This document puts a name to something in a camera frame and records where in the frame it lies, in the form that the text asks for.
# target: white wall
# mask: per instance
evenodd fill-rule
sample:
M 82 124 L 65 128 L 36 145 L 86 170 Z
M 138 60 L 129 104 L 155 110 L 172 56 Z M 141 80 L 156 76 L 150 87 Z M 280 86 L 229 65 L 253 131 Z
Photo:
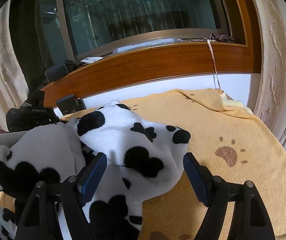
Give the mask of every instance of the white wall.
M 219 74 L 218 79 L 221 89 L 234 100 L 241 101 L 252 111 L 255 108 L 261 74 Z M 196 75 L 174 79 L 166 79 L 148 82 L 139 85 L 128 86 L 116 90 L 93 95 L 84 98 L 86 108 L 93 108 L 109 103 L 113 99 L 120 101 L 129 98 L 145 97 L 155 93 L 163 93 L 171 89 L 205 89 L 218 88 L 214 83 L 213 75 Z M 55 113 L 61 117 L 62 113 L 56 108 Z

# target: eyeglasses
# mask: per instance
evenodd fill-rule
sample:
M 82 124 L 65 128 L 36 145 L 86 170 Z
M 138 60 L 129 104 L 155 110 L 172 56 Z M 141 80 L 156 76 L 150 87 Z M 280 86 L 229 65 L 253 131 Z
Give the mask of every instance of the eyeglasses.
M 210 40 L 215 40 L 215 41 L 221 41 L 221 42 L 228 42 L 228 43 L 234 43 L 235 41 L 238 40 L 238 37 L 234 40 L 234 38 L 232 36 L 228 36 L 228 35 L 218 35 L 217 33 L 212 33 L 209 36 Z

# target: black box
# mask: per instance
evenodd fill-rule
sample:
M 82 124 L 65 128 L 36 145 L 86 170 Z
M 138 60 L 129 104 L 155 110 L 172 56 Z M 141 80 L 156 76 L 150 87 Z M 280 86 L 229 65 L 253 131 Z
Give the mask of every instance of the black box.
M 57 100 L 56 105 L 63 115 L 72 114 L 86 109 L 83 100 L 81 98 L 75 99 L 73 94 Z
M 72 60 L 64 60 L 59 64 L 56 64 L 47 70 L 45 70 L 45 76 L 49 83 L 58 81 L 75 69 L 75 63 Z

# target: white tag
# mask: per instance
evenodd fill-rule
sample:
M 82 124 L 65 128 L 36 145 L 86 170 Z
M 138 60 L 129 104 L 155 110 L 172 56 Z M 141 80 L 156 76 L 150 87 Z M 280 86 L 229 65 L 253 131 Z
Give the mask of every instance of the white tag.
M 85 63 L 93 63 L 93 62 L 96 62 L 100 59 L 102 59 L 103 57 L 87 57 L 83 60 L 81 60 L 81 62 L 85 62 Z

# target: brown paw print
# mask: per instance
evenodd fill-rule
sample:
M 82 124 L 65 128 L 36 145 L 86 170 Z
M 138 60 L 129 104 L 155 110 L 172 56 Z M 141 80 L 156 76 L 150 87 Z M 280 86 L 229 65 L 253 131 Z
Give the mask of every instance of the brown paw print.
M 187 240 L 187 239 L 190 239 L 190 238 L 191 238 L 190 234 L 183 234 L 183 235 L 179 236 L 180 240 Z
M 159 231 L 153 231 L 150 235 L 150 240 L 170 240 L 170 239 Z
M 221 142 L 223 142 L 223 137 L 220 136 L 219 140 L 220 140 Z M 233 139 L 233 140 L 231 141 L 231 143 L 232 143 L 232 145 L 234 145 L 234 144 L 235 144 L 235 140 Z M 232 147 L 230 147 L 230 146 L 222 146 L 222 147 L 219 147 L 219 148 L 216 150 L 215 155 L 217 155 L 218 157 L 223 158 L 223 159 L 226 161 L 226 163 L 227 163 L 227 165 L 228 165 L 229 167 L 233 167 L 233 166 L 236 164 L 236 162 L 237 162 L 237 153 L 236 153 L 236 151 L 235 151 Z

